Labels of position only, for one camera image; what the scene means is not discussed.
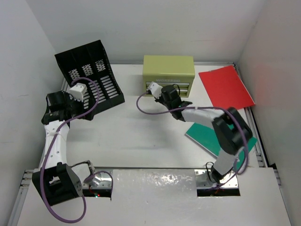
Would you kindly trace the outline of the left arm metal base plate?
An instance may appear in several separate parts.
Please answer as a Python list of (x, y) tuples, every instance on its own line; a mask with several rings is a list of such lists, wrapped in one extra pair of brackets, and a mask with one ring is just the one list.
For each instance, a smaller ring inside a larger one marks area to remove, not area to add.
[(93, 173), (84, 179), (84, 183), (92, 188), (112, 189), (113, 177), (112, 172), (107, 170), (101, 170)]

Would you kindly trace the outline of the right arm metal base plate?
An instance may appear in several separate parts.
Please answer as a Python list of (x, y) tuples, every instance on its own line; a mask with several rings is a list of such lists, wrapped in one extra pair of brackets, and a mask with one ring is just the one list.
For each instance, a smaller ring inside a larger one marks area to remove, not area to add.
[[(210, 180), (207, 174), (207, 170), (195, 169), (196, 187), (197, 189), (210, 189), (218, 186), (214, 183), (214, 180)], [(220, 180), (221, 189), (239, 189), (237, 176), (233, 171), (228, 173), (223, 179)]]

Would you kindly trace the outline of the green metal drawer toolbox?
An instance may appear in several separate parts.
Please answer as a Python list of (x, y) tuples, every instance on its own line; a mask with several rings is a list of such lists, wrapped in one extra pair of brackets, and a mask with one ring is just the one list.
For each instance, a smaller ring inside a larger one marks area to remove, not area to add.
[(195, 78), (192, 56), (145, 55), (143, 58), (143, 89), (151, 82), (164, 87), (175, 84), (181, 97), (189, 97)]

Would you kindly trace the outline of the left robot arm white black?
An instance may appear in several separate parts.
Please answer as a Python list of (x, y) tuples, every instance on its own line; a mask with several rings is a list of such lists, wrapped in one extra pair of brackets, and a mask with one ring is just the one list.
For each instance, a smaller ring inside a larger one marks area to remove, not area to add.
[(33, 173), (32, 181), (40, 196), (45, 196), (53, 206), (82, 196), (82, 184), (93, 174), (94, 167), (90, 161), (67, 164), (68, 119), (83, 112), (83, 103), (65, 91), (48, 94), (46, 102), (41, 120), (46, 132), (45, 152), (40, 164), (45, 169)]

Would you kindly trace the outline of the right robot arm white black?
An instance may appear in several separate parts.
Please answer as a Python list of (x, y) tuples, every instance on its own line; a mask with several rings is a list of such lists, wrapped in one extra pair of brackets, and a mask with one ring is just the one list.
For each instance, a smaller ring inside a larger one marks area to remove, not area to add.
[(152, 82), (148, 93), (156, 102), (164, 105), (171, 115), (184, 122), (193, 122), (213, 129), (220, 151), (217, 160), (211, 167), (211, 180), (219, 183), (234, 167), (240, 149), (252, 138), (253, 134), (236, 108), (223, 110), (222, 114), (212, 108), (191, 107), (192, 102), (181, 100), (173, 85), (160, 86)]

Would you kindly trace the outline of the black three-slot file organizer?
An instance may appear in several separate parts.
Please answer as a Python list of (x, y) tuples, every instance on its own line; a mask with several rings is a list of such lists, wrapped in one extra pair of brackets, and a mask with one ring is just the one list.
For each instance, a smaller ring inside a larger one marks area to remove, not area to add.
[(83, 111), (97, 103), (84, 119), (90, 121), (96, 114), (125, 102), (100, 40), (55, 54), (55, 59), (69, 87), (76, 83), (86, 85)]

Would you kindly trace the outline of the green notebook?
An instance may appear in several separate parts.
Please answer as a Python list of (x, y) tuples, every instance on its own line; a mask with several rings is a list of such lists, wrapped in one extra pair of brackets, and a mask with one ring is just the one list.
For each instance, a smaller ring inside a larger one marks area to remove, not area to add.
[[(194, 123), (185, 133), (188, 138), (191, 138), (198, 145), (205, 148), (211, 155), (215, 158), (219, 156), (220, 145), (218, 143), (218, 139), (213, 129)], [(257, 139), (252, 137), (248, 141), (248, 152), (252, 150), (252, 148), (257, 143)], [(239, 169), (244, 160), (244, 150), (239, 152), (238, 161), (237, 161), (237, 169)]]

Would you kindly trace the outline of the red folder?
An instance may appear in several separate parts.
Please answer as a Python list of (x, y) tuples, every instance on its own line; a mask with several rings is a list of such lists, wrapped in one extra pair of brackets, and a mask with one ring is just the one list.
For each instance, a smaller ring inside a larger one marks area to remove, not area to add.
[(255, 105), (234, 66), (201, 72), (199, 77), (214, 107), (239, 110)]

